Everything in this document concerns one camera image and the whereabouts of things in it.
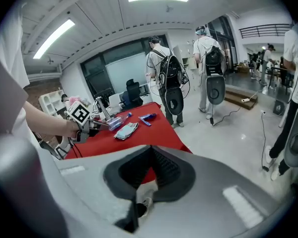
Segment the office chair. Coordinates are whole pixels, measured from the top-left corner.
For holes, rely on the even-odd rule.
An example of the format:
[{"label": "office chair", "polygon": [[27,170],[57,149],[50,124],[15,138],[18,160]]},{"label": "office chair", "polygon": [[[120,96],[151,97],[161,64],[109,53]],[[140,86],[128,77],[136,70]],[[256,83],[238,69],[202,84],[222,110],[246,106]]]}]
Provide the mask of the office chair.
[{"label": "office chair", "polygon": [[126,82],[126,88],[128,98],[126,98],[126,92],[124,92],[123,111],[141,106],[144,101],[140,98],[139,82],[134,82],[133,79],[130,79]]}]

